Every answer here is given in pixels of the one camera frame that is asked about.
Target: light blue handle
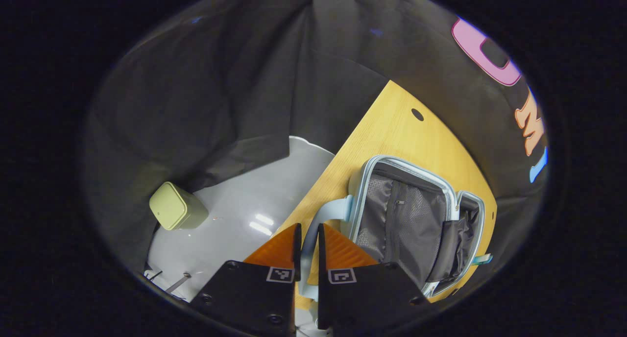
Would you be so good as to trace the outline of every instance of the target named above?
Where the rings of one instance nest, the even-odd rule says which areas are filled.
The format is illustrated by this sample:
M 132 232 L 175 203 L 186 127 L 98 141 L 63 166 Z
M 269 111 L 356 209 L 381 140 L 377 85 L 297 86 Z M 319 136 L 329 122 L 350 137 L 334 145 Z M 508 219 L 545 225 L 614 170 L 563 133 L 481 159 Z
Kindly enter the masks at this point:
M 307 284 L 307 279 L 309 279 L 309 273 L 312 268 L 315 243 L 318 238 L 318 225 L 328 221 L 329 219 L 349 221 L 351 216 L 351 205 L 352 195 L 343 199 L 335 199 L 322 205 L 320 210 L 318 210 L 313 217 L 313 220 L 309 225 L 309 229 L 307 229 L 303 247 L 300 250 L 300 282 L 298 282 L 298 294 L 318 301 L 318 286 L 311 286 L 310 284 Z

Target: open suitcase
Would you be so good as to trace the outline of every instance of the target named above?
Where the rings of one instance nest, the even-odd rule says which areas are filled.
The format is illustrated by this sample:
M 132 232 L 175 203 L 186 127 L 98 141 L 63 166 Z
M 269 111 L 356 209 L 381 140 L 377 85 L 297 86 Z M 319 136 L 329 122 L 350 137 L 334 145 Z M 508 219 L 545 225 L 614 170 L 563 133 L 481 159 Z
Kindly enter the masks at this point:
M 318 286 L 307 279 L 318 224 L 328 219 L 340 219 L 344 235 L 380 263 L 398 263 L 425 297 L 433 297 L 455 285 L 472 264 L 484 205 L 403 159 L 370 158 L 351 176 L 349 195 L 323 205 L 305 235 L 298 290 L 315 300 Z

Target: white surface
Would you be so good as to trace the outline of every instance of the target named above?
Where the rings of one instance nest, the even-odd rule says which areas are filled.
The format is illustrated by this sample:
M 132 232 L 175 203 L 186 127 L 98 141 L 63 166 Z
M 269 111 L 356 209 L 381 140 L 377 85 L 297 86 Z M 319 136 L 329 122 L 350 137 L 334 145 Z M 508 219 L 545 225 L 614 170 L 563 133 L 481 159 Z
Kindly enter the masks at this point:
M 290 136 L 289 157 L 195 192 L 209 216 L 195 229 L 157 230 L 148 252 L 148 265 L 163 271 L 157 285 L 166 289 L 189 272 L 176 291 L 191 301 L 225 261 L 243 261 L 269 239 L 332 158 Z

